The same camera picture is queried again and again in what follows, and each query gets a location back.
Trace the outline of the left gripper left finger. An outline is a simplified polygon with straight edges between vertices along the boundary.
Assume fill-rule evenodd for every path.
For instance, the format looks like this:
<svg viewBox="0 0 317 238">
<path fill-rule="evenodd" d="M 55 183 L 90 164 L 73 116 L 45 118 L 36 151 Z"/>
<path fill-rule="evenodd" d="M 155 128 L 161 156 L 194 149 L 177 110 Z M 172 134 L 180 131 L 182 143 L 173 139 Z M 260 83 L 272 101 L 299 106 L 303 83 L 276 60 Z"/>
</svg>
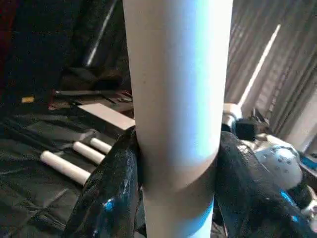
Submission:
<svg viewBox="0 0 317 238">
<path fill-rule="evenodd" d="M 66 223 L 66 238 L 132 238 L 140 202 L 141 152 L 127 129 L 84 185 Z"/>
</svg>

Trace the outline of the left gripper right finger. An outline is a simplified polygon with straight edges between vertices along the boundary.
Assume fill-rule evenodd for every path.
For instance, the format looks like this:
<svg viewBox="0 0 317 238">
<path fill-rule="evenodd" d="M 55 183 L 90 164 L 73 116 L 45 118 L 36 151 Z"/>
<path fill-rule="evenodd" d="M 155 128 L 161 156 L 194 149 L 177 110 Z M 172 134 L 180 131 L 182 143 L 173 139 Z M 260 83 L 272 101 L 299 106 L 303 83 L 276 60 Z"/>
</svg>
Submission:
<svg viewBox="0 0 317 238">
<path fill-rule="evenodd" d="M 317 236 L 290 194 L 230 132 L 221 133 L 215 197 L 230 238 Z"/>
</svg>

